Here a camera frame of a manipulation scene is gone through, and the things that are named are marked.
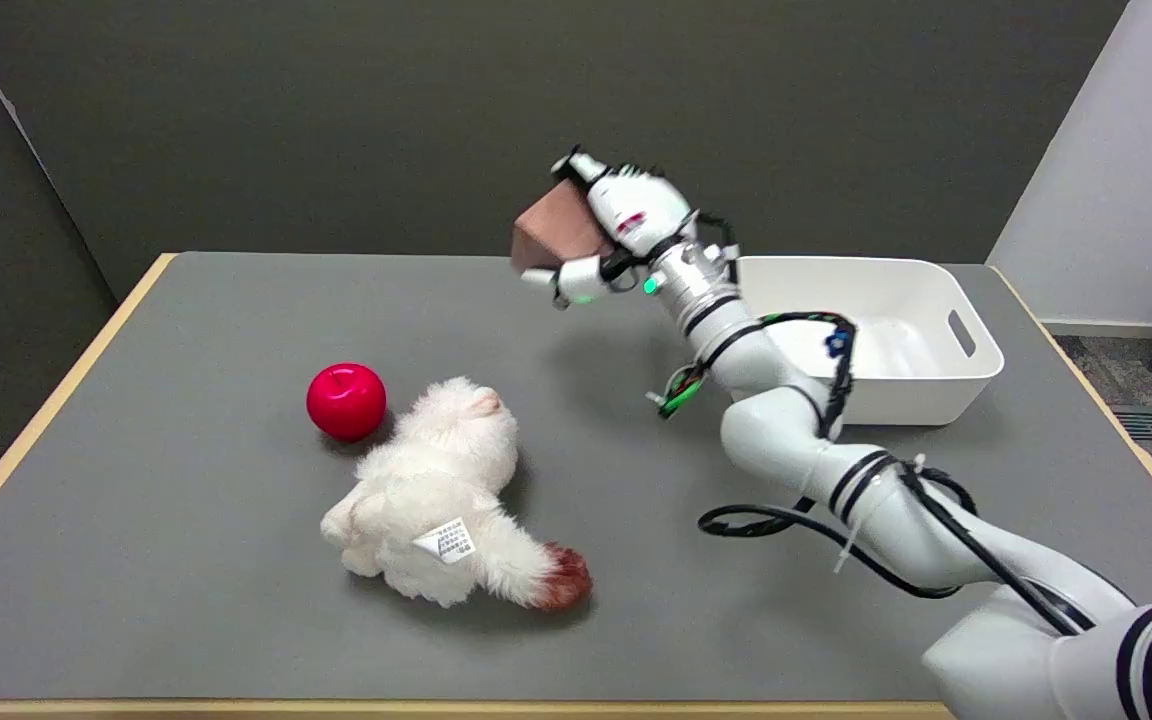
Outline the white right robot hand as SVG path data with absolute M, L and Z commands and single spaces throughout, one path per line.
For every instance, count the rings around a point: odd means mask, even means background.
M 509 262 L 559 309 L 630 290 L 658 247 L 695 237 L 692 206 L 659 174 L 576 146 L 550 177 L 550 191 L 513 223 Z

